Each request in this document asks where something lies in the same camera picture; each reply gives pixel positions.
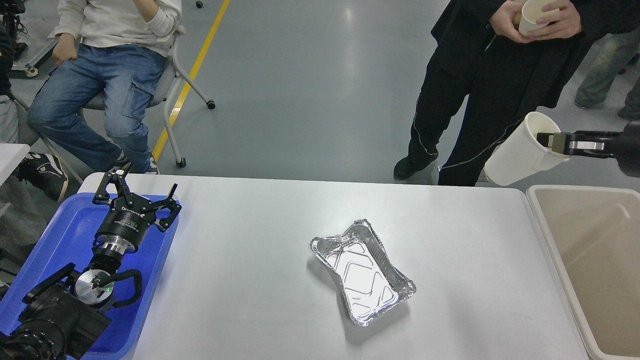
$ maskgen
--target blue tray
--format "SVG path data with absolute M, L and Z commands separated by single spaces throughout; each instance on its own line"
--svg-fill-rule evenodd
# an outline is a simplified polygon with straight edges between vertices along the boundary
M 164 197 L 146 195 L 151 201 Z M 93 238 L 104 220 L 109 206 L 94 205 L 92 193 L 78 193 L 65 200 L 51 219 L 47 229 L 27 258 L 13 284 L 0 302 L 0 331 L 12 332 L 18 325 L 18 316 L 26 305 L 22 298 L 37 284 L 65 266 L 75 263 L 82 271 L 91 258 Z M 168 209 L 158 212 L 158 217 L 168 216 Z M 138 269 L 142 273 L 142 296 L 134 304 L 110 309 L 106 316 L 111 324 L 93 344 L 82 360 L 116 360 L 123 358 L 138 340 L 147 317 L 159 275 L 178 225 L 161 233 L 155 226 L 149 228 L 140 249 L 124 257 L 120 271 Z M 118 282 L 114 289 L 116 299 L 129 299 L 134 293 L 131 279 Z

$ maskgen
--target blue jeans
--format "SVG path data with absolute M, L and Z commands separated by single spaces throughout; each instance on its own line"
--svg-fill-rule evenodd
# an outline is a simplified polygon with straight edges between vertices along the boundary
M 594 106 L 604 102 L 616 74 L 631 60 L 640 47 L 640 28 L 629 33 L 611 35 L 598 54 L 575 94 L 579 105 Z M 640 119 L 640 79 L 628 93 L 623 112 Z
M 107 171 L 120 155 L 131 160 L 131 172 L 150 168 L 148 129 L 142 123 L 164 58 L 136 44 L 114 47 L 80 45 L 78 59 L 51 72 L 29 109 L 29 122 L 94 171 Z M 104 91 L 104 127 L 112 142 L 77 116 L 89 100 Z

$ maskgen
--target trash bin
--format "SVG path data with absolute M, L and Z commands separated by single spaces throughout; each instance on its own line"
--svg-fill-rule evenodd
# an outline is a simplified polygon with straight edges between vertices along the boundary
M 640 360 L 640 195 L 561 185 L 526 192 L 589 356 Z

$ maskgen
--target foil container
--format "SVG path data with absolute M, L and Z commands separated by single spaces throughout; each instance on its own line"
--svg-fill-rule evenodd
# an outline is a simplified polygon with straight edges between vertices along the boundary
M 351 321 L 367 326 L 415 293 L 415 285 L 391 265 L 382 242 L 366 220 L 342 235 L 314 238 L 311 251 L 340 280 Z

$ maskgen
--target black pants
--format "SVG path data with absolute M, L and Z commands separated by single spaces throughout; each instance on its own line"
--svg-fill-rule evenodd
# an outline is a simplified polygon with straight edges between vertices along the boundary
M 520 109 L 520 103 L 542 49 L 543 43 L 516 44 L 496 37 L 477 55 L 465 78 L 448 74 L 434 61 L 436 56 L 432 57 L 411 128 L 412 163 L 419 166 L 436 151 L 442 133 L 468 94 L 462 128 L 438 184 L 474 186 L 495 146 L 536 109 Z

